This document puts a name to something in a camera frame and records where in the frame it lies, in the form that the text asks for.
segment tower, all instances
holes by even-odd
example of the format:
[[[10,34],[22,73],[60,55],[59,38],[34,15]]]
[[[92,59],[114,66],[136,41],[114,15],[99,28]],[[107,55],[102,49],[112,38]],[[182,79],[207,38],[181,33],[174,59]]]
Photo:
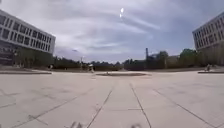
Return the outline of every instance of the tower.
[[[149,56],[149,50],[148,48],[145,49],[145,59],[147,60]]]

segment tree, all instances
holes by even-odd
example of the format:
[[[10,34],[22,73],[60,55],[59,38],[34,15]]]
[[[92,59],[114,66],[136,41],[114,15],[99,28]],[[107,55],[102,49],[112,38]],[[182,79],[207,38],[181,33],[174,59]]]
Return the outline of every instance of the tree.
[[[166,59],[169,57],[168,53],[166,51],[160,51],[156,58],[157,58],[157,64],[159,68],[167,68]]]
[[[184,49],[180,54],[179,62],[182,67],[193,67],[198,65],[197,52],[192,49]]]

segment person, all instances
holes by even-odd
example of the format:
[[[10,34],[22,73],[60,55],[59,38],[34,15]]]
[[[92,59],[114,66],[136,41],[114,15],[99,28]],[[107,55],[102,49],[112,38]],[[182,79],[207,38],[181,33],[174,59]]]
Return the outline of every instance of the person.
[[[211,69],[211,65],[210,65],[210,64],[208,64],[208,65],[207,65],[207,67],[206,67],[206,70],[205,70],[205,71],[209,72],[209,71],[210,71],[210,69]]]

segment light pole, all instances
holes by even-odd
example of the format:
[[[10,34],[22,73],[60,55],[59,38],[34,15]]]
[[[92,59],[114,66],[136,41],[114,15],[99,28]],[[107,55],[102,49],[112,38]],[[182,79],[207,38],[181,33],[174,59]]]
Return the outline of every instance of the light pole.
[[[83,58],[84,58],[84,56],[82,56],[81,59],[80,59],[80,70],[81,71],[83,70],[83,68],[82,68],[83,67],[83,65],[82,65]]]

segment distant building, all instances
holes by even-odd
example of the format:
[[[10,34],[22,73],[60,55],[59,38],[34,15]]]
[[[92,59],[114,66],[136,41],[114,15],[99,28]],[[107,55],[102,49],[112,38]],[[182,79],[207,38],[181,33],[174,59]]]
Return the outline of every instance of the distant building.
[[[224,13],[193,31],[193,36],[205,64],[224,64]]]
[[[0,64],[46,66],[52,60],[56,38],[0,10]]]

